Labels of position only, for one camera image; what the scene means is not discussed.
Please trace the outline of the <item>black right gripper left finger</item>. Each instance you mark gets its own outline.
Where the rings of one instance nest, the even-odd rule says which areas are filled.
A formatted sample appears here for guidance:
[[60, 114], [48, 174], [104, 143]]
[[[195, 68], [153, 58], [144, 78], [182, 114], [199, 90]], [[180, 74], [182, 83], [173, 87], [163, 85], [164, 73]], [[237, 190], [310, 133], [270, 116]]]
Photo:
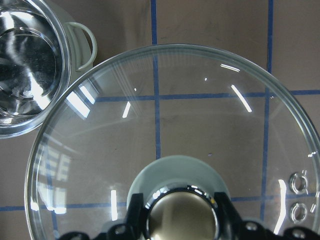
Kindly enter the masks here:
[[125, 231], [129, 233], [145, 233], [147, 231], [148, 215], [149, 209], [144, 203], [144, 194], [133, 193], [124, 219]]

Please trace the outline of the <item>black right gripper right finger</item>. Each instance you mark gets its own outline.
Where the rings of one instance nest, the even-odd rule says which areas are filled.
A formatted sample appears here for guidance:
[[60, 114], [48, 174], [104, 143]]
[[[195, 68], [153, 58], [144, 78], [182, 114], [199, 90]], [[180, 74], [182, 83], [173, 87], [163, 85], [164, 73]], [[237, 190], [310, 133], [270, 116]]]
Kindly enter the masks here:
[[221, 233], [238, 233], [242, 218], [225, 192], [215, 192], [217, 220]]

